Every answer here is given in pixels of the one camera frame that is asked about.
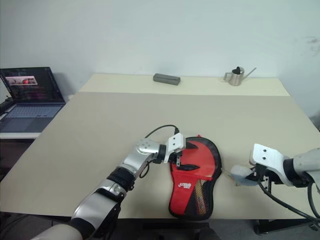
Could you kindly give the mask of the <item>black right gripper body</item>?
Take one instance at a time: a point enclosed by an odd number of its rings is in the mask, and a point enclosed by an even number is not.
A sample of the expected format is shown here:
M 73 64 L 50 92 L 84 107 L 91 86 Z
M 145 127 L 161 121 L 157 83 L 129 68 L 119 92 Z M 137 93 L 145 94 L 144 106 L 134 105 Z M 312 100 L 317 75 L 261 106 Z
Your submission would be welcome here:
M 261 164 L 256 164 L 251 168 L 252 170 L 252 180 L 257 182 L 257 185 L 263 191 L 271 191 L 272 183 L 275 181 L 275 174 L 268 170 L 266 166 Z

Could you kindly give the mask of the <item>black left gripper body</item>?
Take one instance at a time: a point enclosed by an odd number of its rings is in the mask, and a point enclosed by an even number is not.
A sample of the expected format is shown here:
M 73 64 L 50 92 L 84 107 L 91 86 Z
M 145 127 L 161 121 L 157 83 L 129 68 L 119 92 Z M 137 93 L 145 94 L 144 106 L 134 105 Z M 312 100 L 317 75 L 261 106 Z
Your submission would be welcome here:
M 173 152 L 170 154 L 170 163 L 175 164 L 177 168 L 181 166 L 181 157 L 183 155 L 183 151 Z

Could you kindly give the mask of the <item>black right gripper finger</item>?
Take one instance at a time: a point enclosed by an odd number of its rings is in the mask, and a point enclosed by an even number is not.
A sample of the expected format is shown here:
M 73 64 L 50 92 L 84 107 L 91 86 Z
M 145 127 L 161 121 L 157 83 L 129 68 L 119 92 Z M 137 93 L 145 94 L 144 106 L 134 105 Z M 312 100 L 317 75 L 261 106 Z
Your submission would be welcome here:
M 250 180 L 248 178 L 245 177 L 235 177 L 234 178 L 235 184 L 237 186 L 247 186 L 247 187 L 253 187 L 253 186 L 257 186 L 258 183 L 254 180 Z
M 253 170 L 242 165 L 234 165 L 229 174 L 233 178 L 246 178 L 253 173 Z

